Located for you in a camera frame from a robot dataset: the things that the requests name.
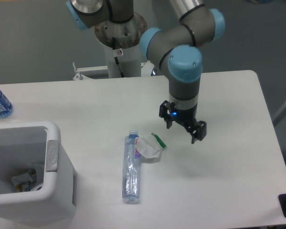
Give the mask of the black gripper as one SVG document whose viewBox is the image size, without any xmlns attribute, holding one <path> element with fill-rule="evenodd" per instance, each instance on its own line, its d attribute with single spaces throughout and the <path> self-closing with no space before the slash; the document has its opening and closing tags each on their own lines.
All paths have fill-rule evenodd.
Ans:
<svg viewBox="0 0 286 229">
<path fill-rule="evenodd" d="M 173 121 L 182 125 L 192 139 L 191 143 L 202 141 L 207 135 L 207 123 L 205 121 L 196 120 L 197 104 L 186 110 L 177 109 L 174 102 L 165 100 L 159 107 L 159 117 L 163 118 L 166 122 L 166 128 L 170 128 Z"/>
</svg>

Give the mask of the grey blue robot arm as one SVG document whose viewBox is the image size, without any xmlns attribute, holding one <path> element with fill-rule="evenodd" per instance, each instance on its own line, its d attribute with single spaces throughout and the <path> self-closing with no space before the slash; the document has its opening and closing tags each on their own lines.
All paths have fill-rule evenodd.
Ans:
<svg viewBox="0 0 286 229">
<path fill-rule="evenodd" d="M 167 128 L 178 123 L 201 141 L 207 124 L 196 119 L 200 78 L 203 71 L 199 46 L 213 42 L 225 31 L 225 19 L 202 0 L 171 0 L 179 24 L 168 31 L 148 28 L 134 11 L 132 0 L 69 0 L 66 2 L 80 30 L 94 28 L 104 47 L 110 78 L 141 75 L 145 57 L 169 82 L 169 100 L 159 108 Z"/>
</svg>

